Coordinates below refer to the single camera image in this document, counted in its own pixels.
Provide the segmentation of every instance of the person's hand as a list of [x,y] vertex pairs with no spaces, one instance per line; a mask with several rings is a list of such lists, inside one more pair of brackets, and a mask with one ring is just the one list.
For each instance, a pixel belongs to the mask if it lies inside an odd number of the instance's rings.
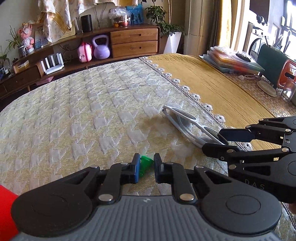
[[291,213],[296,214],[296,203],[289,203]]

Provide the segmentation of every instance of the bed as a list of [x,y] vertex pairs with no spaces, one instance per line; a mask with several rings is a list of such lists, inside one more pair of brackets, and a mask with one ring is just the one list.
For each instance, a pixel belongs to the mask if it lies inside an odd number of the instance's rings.
[[[161,112],[164,104],[217,131],[273,117],[239,85],[195,57],[169,54],[106,64],[41,86],[0,113],[0,183],[21,194],[93,164],[108,169],[130,162],[134,153],[160,153],[165,162],[226,174],[224,162],[204,156],[176,131]],[[276,147],[260,141],[237,145]],[[123,193],[166,195],[170,186],[156,184],[151,170],[138,184],[125,185]],[[284,204],[282,214],[276,232],[293,240],[295,216]]]

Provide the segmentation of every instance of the gray gripper base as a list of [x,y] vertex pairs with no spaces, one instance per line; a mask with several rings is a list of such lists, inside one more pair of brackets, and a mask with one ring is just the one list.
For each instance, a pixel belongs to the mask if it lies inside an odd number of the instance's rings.
[[72,233],[53,238],[39,238],[20,233],[12,239],[47,240],[280,241],[272,232],[257,237],[225,234],[205,222],[194,206],[179,204],[172,196],[122,196],[116,204],[99,206],[91,220]]

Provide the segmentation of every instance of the kettlebell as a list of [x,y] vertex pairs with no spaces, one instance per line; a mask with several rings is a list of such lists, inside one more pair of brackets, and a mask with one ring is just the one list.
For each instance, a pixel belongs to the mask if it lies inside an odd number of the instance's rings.
[[[105,38],[106,44],[97,45],[95,40]],[[94,56],[96,59],[105,59],[110,56],[110,50],[108,48],[109,37],[107,35],[98,35],[92,39],[94,45]]]

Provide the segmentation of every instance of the wooden drawer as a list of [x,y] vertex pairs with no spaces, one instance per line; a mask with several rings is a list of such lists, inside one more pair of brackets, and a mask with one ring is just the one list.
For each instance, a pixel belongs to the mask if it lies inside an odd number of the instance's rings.
[[141,54],[156,54],[157,41],[134,42],[126,44],[112,45],[113,58],[141,55]]
[[0,97],[7,93],[3,84],[0,85]]
[[157,28],[142,28],[114,31],[110,33],[111,44],[124,44],[140,41],[156,41],[158,38]]
[[22,89],[29,83],[32,83],[38,79],[40,79],[40,73],[37,66],[34,66],[28,70],[25,70],[16,76],[9,78],[7,81],[4,82],[4,86],[7,92]]

